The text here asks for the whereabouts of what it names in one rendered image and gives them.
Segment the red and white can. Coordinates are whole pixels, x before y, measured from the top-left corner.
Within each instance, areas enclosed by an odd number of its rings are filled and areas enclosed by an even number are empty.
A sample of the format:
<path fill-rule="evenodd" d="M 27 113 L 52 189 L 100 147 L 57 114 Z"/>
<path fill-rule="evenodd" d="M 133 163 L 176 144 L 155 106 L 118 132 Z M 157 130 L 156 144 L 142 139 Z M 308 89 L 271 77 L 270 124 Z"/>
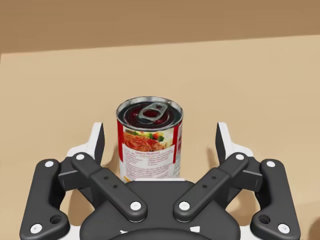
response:
<path fill-rule="evenodd" d="M 116 110 L 120 177 L 178 178 L 181 169 L 183 109 L 174 101 L 139 96 Z"/>

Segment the pale wooden shelf unit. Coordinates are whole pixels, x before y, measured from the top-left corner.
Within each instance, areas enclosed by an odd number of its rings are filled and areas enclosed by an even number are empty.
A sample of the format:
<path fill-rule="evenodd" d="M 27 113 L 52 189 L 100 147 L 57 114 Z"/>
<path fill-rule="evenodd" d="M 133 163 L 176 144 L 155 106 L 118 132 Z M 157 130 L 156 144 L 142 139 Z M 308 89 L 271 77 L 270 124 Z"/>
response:
<path fill-rule="evenodd" d="M 19 231 L 36 164 L 64 160 L 116 109 L 184 111 L 180 175 L 218 164 L 217 122 L 286 169 L 301 240 L 320 240 L 320 0 L 0 0 L 0 240 Z"/>

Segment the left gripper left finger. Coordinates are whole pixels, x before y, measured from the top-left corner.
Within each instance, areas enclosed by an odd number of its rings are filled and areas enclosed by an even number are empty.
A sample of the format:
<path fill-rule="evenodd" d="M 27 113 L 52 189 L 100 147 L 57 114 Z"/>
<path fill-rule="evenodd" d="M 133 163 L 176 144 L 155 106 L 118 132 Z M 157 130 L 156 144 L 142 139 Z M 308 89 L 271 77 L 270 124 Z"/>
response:
<path fill-rule="evenodd" d="M 93 124 L 86 143 L 71 148 L 63 162 L 37 163 L 20 226 L 20 240 L 60 240 L 71 225 L 60 210 L 67 191 L 90 188 L 100 193 L 128 221 L 139 223 L 148 214 L 146 202 L 111 170 L 100 165 L 105 146 L 103 123 Z"/>

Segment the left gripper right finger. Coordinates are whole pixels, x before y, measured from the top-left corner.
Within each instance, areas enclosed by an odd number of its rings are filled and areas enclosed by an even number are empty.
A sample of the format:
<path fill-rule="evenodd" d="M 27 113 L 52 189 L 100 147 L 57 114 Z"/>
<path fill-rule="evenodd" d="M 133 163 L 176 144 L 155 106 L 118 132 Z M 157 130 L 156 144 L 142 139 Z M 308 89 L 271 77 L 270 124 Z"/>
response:
<path fill-rule="evenodd" d="M 249 230 L 260 240 L 300 240 L 301 230 L 284 164 L 276 159 L 257 161 L 253 152 L 231 140 L 228 126 L 218 122 L 215 146 L 219 166 L 209 170 L 173 205 L 174 218 L 192 221 L 211 202 L 226 208 L 249 190 L 259 203 Z"/>

